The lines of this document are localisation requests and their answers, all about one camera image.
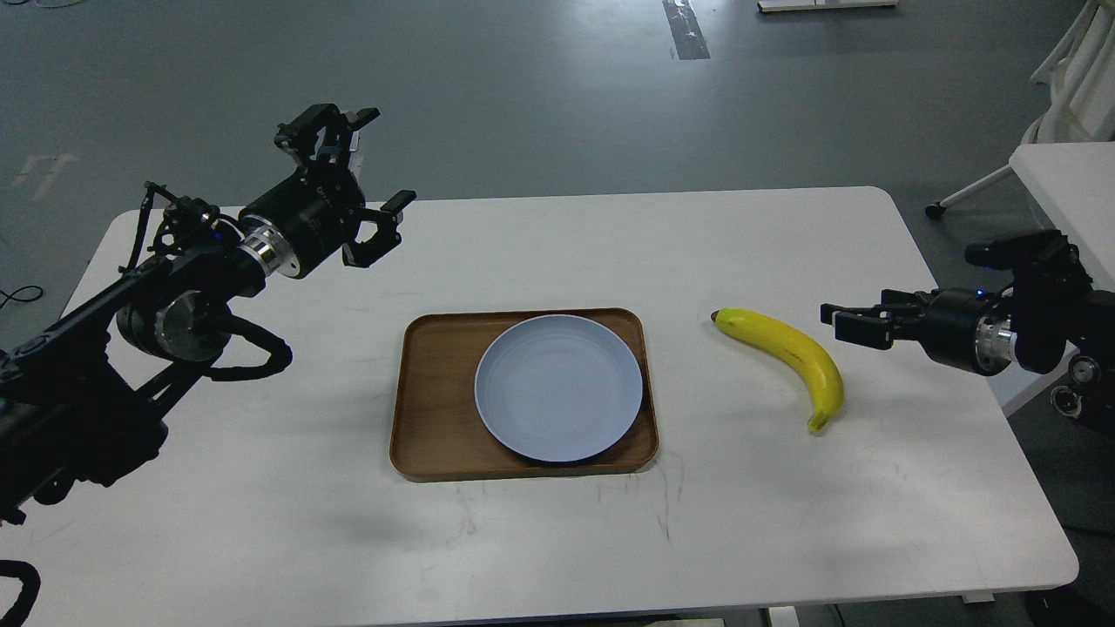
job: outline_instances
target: white table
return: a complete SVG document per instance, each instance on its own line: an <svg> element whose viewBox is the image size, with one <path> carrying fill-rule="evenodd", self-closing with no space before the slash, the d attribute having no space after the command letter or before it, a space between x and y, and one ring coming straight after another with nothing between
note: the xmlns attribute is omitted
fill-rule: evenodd
<svg viewBox="0 0 1115 627"><path fill-rule="evenodd" d="M113 223L74 303L112 279ZM1048 588L1077 561L993 396L915 344L837 343L822 301L931 277L875 189L416 202L369 270L334 258L234 310L294 364L202 383L153 463L4 528L42 572L31 625L366 625ZM865 233L872 244L863 245ZM661 451L644 471L411 483L387 455L406 326L439 311L624 307ZM813 334L847 384L811 436L782 363L725 306ZM119 341L127 376L145 358ZM258 355L230 350L251 361Z"/></svg>
<svg viewBox="0 0 1115 627"><path fill-rule="evenodd" d="M1115 143L1027 144L1010 156L1010 167L1068 241L1096 289L1115 290ZM1075 353L1068 346L1070 355ZM1010 415L1065 374L1068 358L1048 375L1011 365L990 379Z"/></svg>

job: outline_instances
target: brown tray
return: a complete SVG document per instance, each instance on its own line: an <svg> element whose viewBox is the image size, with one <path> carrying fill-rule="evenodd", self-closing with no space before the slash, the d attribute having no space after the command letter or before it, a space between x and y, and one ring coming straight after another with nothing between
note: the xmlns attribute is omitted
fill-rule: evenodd
<svg viewBox="0 0 1115 627"><path fill-rule="evenodd" d="M642 406L631 428L607 451L572 464L524 457L500 443L473 398L476 366L503 331L535 316L572 314L595 320L631 347L642 370ZM410 322L391 427L391 463L414 481L568 476L639 470L658 453L658 426L647 376L642 324L626 309L438 314Z"/></svg>

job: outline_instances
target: gray floor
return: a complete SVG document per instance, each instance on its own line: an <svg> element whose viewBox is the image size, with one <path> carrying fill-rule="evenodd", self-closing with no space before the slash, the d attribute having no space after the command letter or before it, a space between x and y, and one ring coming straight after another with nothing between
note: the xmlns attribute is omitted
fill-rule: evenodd
<svg viewBox="0 0 1115 627"><path fill-rule="evenodd" d="M1020 184L942 223L922 206L1006 162L1048 105L1027 78L1082 0L905 0L779 16L749 1L692 4L707 60L676 59L657 0L2 6L0 289L38 283L46 296L0 311L0 346L58 316L144 181L245 204L290 171L271 145L274 124L318 102L382 110L361 143L369 197L401 187L459 199L875 185L894 197L940 284L1007 282L966 267L961 251L1036 224ZM35 170L13 185L29 160ZM845 244L817 235L822 247ZM1109 443L1043 403L1011 422L1063 520L1115 525ZM1111 541L1072 540L1078 587L1115 598ZM990 607L927 599L842 610L849 625L1029 624L1019 595ZM803 612L803 625L835 624L830 608Z"/></svg>

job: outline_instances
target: yellow banana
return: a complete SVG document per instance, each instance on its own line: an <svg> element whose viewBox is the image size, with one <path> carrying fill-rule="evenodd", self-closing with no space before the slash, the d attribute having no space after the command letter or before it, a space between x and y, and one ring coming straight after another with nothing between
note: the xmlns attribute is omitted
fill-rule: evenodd
<svg viewBox="0 0 1115 627"><path fill-rule="evenodd" d="M789 325L748 309L720 309L712 321L729 337L782 359L802 376L813 401L809 432L824 428L844 404L844 380L820 344Z"/></svg>

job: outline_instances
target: black cable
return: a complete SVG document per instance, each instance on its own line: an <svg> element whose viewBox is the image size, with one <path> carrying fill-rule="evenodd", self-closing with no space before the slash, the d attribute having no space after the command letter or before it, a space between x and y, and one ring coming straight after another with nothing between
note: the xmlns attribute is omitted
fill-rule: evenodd
<svg viewBox="0 0 1115 627"><path fill-rule="evenodd" d="M1115 531L1108 529L1093 529L1089 527L1076 527L1074 524L1063 524L1060 528L1065 531L1074 531L1076 533L1087 533L1088 536L1099 536L1101 538L1115 538Z"/></svg>
<svg viewBox="0 0 1115 627"><path fill-rule="evenodd" d="M836 618L840 618L840 627L847 627L847 623L844 621L844 612L840 610L840 606L833 604L832 608L836 610Z"/></svg>
<svg viewBox="0 0 1115 627"><path fill-rule="evenodd" d="M16 597L16 602L11 604L11 609L0 616L0 627L19 627L27 621L27 617L31 614L31 607L39 596L42 579L39 578L39 571L35 570L33 566L26 561L16 560L0 560L0 577L19 579L23 583L19 596Z"/></svg>
<svg viewBox="0 0 1115 627"><path fill-rule="evenodd" d="M200 322L206 328L240 336L268 351L268 360L259 366L234 366L205 370L205 376L212 380L262 379L283 372L294 360L294 354L281 337L254 322L249 322L232 314L212 314L205 316Z"/></svg>
<svg viewBox="0 0 1115 627"><path fill-rule="evenodd" d="M43 4L42 0L35 0L35 6L40 9L65 9L66 7L72 7L74 4L80 4L85 0L69 0L68 2L62 2L60 4Z"/></svg>
<svg viewBox="0 0 1115 627"><path fill-rule="evenodd" d="M19 295L19 292L23 290L39 290L39 291L35 296L17 296ZM39 300L40 298L42 298L42 288L40 288L39 286L23 286L11 293L0 290L0 296L3 297L3 300L0 300L0 309L3 309L3 306L8 305L8 302L12 300L14 300L16 302L33 302L36 300Z"/></svg>

